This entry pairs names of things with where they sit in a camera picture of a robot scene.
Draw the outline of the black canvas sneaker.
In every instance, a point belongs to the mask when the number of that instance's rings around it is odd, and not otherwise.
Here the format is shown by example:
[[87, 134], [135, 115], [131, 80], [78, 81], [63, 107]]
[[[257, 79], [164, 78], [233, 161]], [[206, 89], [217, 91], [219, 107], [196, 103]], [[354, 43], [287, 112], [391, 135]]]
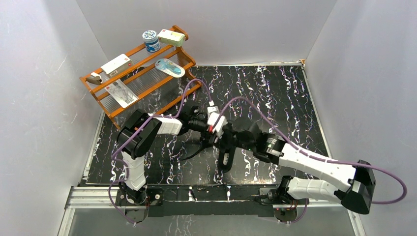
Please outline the black canvas sneaker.
[[232, 145], [229, 147], [217, 146], [217, 148], [219, 150], [217, 162], [218, 170], [222, 172], [230, 171], [233, 165], [234, 155], [237, 147]]

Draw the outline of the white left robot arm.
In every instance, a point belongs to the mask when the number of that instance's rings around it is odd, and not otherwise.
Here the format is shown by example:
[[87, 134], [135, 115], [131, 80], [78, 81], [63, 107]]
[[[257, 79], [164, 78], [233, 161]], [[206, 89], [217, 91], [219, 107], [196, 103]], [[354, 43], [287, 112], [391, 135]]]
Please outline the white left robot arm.
[[178, 117], [162, 116], [136, 110], [118, 134], [125, 177], [118, 184], [121, 194], [132, 204], [142, 205], [147, 199], [145, 155], [158, 135], [182, 135], [189, 130], [205, 132], [208, 114], [198, 106], [186, 105]]

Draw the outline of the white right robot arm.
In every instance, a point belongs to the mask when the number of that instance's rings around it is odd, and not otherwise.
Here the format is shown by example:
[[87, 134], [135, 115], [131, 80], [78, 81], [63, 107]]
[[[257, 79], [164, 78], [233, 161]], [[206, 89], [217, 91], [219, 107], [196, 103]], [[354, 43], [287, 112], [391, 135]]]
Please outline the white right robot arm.
[[346, 209], [369, 214], [376, 185], [368, 163], [343, 165], [325, 156], [313, 158], [314, 153], [292, 146], [279, 135], [263, 132], [246, 118], [228, 122], [224, 116], [213, 114], [208, 119], [210, 141], [219, 149], [218, 168], [227, 172], [232, 167], [234, 152], [245, 149], [266, 163], [290, 167], [311, 174], [313, 179], [283, 176], [278, 188], [262, 194], [270, 202], [288, 204], [301, 199], [327, 200], [340, 203]]

